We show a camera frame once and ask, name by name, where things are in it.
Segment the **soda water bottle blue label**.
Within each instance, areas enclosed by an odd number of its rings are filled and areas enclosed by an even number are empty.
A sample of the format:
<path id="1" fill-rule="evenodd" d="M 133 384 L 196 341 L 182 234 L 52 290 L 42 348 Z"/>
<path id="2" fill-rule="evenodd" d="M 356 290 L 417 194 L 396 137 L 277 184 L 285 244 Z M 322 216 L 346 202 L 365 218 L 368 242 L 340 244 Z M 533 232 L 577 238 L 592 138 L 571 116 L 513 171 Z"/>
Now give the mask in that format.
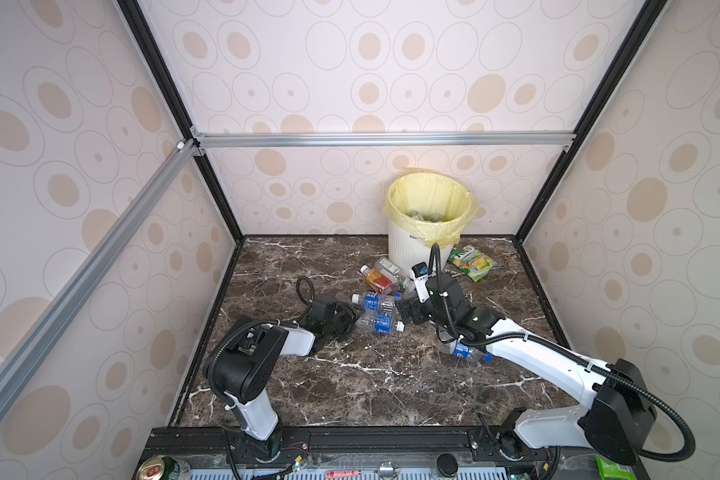
<path id="1" fill-rule="evenodd" d="M 376 310 L 365 310 L 356 321 L 356 326 L 384 335 L 402 333 L 405 330 L 401 320 L 397 320 L 392 314 Z"/>

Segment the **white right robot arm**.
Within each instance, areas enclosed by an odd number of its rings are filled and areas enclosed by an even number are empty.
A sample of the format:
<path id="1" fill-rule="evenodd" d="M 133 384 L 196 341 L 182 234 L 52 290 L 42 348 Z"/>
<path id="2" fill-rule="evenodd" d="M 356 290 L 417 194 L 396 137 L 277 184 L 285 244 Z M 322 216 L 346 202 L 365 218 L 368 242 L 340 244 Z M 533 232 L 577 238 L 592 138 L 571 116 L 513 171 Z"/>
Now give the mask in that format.
<path id="1" fill-rule="evenodd" d="M 435 323 L 444 340 L 472 353 L 511 361 L 556 385 L 577 401 L 569 409 L 521 409 L 509 417 L 513 438 L 532 449 L 590 447 L 633 466 L 656 419 L 639 369 L 581 356 L 522 328 L 501 312 L 474 306 L 454 279 L 426 282 L 428 297 L 397 301 L 406 323 Z"/>

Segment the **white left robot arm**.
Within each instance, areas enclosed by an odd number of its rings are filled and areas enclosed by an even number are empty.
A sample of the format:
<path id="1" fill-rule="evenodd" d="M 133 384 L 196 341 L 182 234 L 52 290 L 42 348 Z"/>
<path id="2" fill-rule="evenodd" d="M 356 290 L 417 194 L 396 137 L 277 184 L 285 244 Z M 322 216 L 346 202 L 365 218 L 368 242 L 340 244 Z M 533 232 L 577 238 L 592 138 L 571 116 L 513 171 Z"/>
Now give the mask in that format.
<path id="1" fill-rule="evenodd" d="M 301 315 L 289 320 L 241 316 L 204 367 L 213 394 L 231 408 L 244 434 L 275 451 L 280 421 L 266 390 L 281 357 L 310 357 L 332 341 L 346 339 L 362 314 L 354 294 L 341 301 L 315 296 Z"/>

